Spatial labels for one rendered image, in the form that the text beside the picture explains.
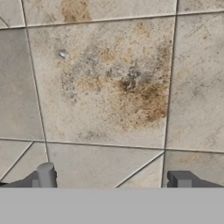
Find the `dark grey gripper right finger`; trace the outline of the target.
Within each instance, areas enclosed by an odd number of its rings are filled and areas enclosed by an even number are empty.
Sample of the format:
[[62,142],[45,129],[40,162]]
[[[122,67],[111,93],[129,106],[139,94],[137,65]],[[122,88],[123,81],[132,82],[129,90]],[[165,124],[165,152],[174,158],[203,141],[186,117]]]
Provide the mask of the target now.
[[168,171],[167,178],[168,178],[167,183],[168,187],[175,187],[175,188],[221,187],[221,185],[199,178],[191,171]]

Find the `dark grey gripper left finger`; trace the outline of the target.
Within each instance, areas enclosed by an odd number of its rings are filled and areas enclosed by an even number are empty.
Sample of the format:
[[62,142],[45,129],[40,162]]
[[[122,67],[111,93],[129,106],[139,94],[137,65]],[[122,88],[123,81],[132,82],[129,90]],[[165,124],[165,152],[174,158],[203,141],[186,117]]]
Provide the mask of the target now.
[[57,186],[57,172],[54,164],[51,162],[46,162],[39,165],[35,171],[30,173],[25,178],[10,183],[1,183],[1,187],[8,188],[54,188]]

